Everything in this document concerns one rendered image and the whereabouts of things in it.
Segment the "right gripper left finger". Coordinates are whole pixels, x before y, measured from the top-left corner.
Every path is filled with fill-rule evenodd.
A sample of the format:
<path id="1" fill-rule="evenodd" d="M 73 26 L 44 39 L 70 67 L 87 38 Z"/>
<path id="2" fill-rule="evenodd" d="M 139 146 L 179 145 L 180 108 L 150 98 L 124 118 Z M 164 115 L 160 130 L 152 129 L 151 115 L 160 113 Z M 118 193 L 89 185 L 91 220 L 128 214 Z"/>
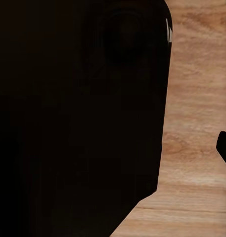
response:
<path id="1" fill-rule="evenodd" d="M 0 135 L 0 180 L 19 151 L 19 142 L 14 131 Z"/>

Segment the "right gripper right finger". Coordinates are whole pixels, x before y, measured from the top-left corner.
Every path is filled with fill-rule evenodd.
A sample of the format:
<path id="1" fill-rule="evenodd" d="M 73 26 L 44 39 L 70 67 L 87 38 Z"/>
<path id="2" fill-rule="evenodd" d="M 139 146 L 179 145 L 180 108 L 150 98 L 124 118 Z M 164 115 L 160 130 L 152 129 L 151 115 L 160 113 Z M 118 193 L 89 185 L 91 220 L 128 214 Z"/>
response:
<path id="1" fill-rule="evenodd" d="M 221 131 L 217 140 L 216 145 L 217 151 L 222 156 L 224 161 L 226 162 L 226 132 Z"/>

